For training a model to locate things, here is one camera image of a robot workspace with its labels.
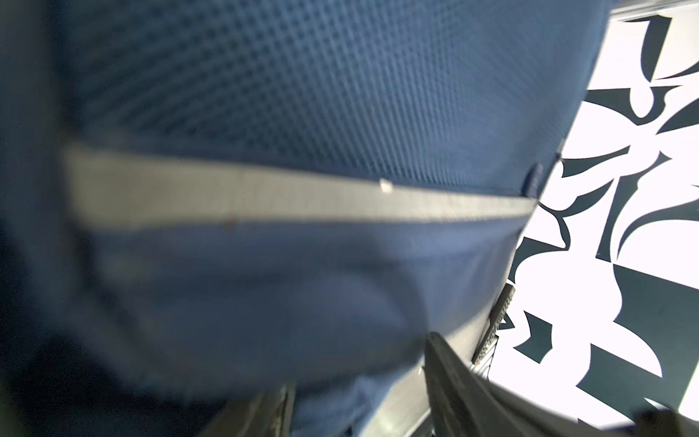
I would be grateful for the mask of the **navy blue school backpack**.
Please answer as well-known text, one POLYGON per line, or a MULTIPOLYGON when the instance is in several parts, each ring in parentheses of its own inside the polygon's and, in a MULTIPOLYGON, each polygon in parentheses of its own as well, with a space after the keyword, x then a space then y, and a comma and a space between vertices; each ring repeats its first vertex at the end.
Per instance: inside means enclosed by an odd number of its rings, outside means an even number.
POLYGON ((611 1, 5 1, 1 433, 359 436, 480 338, 611 1))

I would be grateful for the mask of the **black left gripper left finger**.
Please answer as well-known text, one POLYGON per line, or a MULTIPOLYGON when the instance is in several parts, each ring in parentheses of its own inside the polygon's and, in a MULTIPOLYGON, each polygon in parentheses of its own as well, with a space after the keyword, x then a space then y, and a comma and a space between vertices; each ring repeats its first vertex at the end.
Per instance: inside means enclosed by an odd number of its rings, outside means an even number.
POLYGON ((289 437, 297 385, 261 391, 247 401, 230 401, 199 437, 289 437))

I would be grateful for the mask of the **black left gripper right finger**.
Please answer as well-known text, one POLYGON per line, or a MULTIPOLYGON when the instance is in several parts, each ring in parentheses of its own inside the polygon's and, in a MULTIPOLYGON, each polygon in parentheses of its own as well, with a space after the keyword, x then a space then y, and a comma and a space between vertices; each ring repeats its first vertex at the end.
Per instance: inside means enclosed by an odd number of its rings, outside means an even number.
POLYGON ((439 333, 426 337, 424 371, 436 436, 541 436, 506 411, 439 333))

